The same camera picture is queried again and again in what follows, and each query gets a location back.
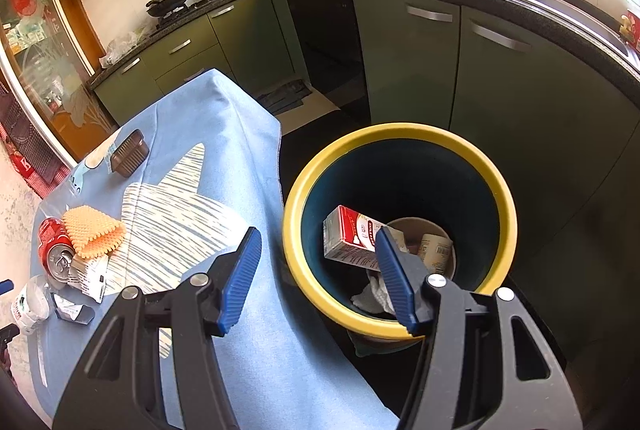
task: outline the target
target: blue tablecloth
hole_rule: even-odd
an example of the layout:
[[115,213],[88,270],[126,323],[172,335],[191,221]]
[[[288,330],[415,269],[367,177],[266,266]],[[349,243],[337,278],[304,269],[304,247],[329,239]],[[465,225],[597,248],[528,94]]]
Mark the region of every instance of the blue tablecloth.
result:
[[[117,292],[129,284],[146,292],[174,287],[207,269],[217,254],[235,248],[247,226],[256,226],[262,258],[244,311],[227,336],[214,339],[240,428],[395,428],[396,416],[341,353],[284,264],[278,121],[213,70],[130,120],[115,143],[136,128],[150,155],[131,178],[109,174],[103,162],[84,174],[80,194],[65,183],[36,213],[32,275],[42,273],[36,231],[47,216],[88,204],[122,219],[129,234],[110,260],[102,304],[69,287],[62,291],[69,300],[95,309],[92,324],[84,327],[52,315],[28,338],[33,383],[44,410],[53,416],[84,346]],[[170,345],[170,334],[162,334],[164,401],[169,423],[182,427]]]

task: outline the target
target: trash can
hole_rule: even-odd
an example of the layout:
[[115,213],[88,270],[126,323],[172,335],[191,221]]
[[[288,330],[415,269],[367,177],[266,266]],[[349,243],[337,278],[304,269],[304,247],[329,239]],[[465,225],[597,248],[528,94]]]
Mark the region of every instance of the trash can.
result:
[[452,238],[453,280],[492,293],[516,247],[516,213],[497,168],[455,134],[414,123],[387,123],[347,134],[319,152],[295,181],[284,211],[289,269],[306,297],[350,331],[384,340],[412,336],[390,315],[351,302],[368,279],[362,268],[324,258],[322,222],[343,204],[380,222],[421,217]]

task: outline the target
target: frying pan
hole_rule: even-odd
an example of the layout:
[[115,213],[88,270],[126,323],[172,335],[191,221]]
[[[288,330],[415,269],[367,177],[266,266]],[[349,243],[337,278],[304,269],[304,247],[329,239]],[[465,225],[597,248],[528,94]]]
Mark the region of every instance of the frying pan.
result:
[[151,16],[160,18],[182,6],[186,1],[187,0],[150,0],[146,3],[146,12]]

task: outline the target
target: metal screw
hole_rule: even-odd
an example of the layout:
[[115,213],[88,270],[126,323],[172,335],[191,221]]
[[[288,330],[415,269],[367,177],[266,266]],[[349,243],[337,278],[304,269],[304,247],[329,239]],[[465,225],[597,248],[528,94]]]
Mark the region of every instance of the metal screw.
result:
[[129,287],[126,287],[122,290],[122,297],[125,300],[133,300],[137,296],[138,296],[138,288],[135,286],[130,285]]
[[501,287],[500,289],[498,289],[498,298],[504,300],[505,302],[510,302],[511,300],[516,298],[516,295],[514,295],[513,291],[508,287]]
[[196,273],[189,279],[189,283],[196,287],[202,287],[209,283],[209,277],[204,273]]
[[444,285],[447,283],[447,279],[442,275],[434,273],[427,277],[427,282],[429,282],[434,287],[444,287]]

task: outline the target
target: brown container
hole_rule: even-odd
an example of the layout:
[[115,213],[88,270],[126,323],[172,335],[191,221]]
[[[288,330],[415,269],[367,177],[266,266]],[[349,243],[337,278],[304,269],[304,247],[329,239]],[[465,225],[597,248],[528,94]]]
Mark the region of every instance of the brown container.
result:
[[111,169],[122,177],[131,177],[148,155],[145,137],[137,128],[111,154]]

